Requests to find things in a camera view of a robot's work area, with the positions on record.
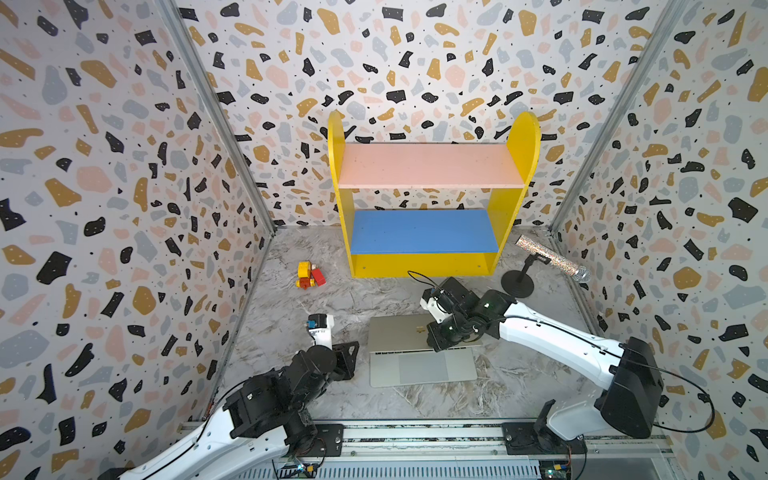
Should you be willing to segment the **silver laptop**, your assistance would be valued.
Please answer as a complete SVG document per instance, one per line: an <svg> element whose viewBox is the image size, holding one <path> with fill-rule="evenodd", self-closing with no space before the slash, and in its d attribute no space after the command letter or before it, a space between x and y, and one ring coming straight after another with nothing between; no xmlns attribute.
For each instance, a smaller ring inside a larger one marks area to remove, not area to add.
<svg viewBox="0 0 768 480"><path fill-rule="evenodd" d="M374 388L474 381L475 357L464 343L436 352L427 344L428 314L373 317L369 322L370 385Z"/></svg>

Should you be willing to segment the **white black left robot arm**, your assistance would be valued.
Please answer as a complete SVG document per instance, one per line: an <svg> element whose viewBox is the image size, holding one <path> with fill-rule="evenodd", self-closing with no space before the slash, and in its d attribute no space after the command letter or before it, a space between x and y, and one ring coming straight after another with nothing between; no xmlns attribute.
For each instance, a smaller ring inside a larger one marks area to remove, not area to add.
<svg viewBox="0 0 768 480"><path fill-rule="evenodd" d="M191 433L134 468L111 468L101 479L229 479L284 456L338 456L343 427L319 427L309 405L333 382L354 376L359 344L316 345L289 365L252 376L227 392Z"/></svg>

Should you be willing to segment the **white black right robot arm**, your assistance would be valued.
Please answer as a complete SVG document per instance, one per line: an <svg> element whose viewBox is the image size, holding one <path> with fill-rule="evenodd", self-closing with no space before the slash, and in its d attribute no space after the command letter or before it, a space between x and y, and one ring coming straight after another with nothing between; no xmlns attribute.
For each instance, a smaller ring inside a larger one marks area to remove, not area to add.
<svg viewBox="0 0 768 480"><path fill-rule="evenodd" d="M540 442L570 441L606 429L646 439L658 428L663 378L669 372L657 365L646 342L589 334L504 292L477 295L454 277L425 289L420 305L433 318L427 343L436 352L488 335L531 348L592 382L592 388L566 402L546 402L534 424Z"/></svg>

